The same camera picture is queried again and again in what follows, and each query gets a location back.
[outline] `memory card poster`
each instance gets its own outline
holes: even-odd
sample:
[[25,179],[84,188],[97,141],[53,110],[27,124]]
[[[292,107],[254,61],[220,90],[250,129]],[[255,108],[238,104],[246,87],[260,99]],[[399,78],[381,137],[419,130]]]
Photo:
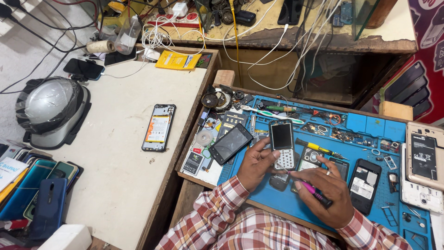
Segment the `memory card poster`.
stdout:
[[381,88],[366,109],[382,101],[413,107],[413,119],[444,124],[444,0],[408,0],[418,52]]

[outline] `yellow screwdriver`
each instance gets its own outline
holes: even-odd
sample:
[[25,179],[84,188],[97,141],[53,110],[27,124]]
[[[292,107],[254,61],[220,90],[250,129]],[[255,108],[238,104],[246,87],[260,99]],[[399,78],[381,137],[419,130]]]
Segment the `yellow screwdriver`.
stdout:
[[333,156],[335,158],[338,158],[340,160],[349,160],[349,159],[345,158],[344,156],[342,156],[340,153],[335,153],[335,152],[333,152],[331,150],[321,148],[320,146],[318,146],[318,145],[316,145],[314,143],[306,142],[306,141],[303,141],[303,140],[301,140],[299,138],[296,138],[295,143],[299,144],[299,145],[302,145],[302,146],[305,146],[305,147],[307,147],[309,149],[313,149],[313,150],[324,152],[325,154],[331,155],[331,156]]

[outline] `plastic bottle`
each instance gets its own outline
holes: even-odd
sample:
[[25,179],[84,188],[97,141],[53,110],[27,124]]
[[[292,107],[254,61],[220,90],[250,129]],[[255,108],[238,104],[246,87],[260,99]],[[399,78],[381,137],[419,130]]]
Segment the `plastic bottle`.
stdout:
[[127,18],[114,43],[115,49],[123,55],[131,54],[141,30],[137,15]]

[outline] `yellow packet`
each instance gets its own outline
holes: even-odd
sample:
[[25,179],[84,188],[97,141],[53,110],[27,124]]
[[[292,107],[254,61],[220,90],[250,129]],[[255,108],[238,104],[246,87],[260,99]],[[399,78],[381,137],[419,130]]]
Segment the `yellow packet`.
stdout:
[[193,69],[202,54],[185,56],[164,50],[156,63],[156,67],[164,69]]

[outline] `plaid shirt sleeve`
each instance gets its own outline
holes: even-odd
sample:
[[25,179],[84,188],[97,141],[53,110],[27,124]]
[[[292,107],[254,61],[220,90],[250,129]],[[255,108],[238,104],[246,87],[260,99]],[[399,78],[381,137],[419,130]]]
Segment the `plaid shirt sleeve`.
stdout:
[[336,230],[347,242],[348,249],[412,250],[400,235],[380,224],[372,223],[356,209],[350,223]]
[[206,249],[235,219],[235,211],[249,193],[237,176],[202,192],[193,204],[194,211],[170,228],[156,249]]

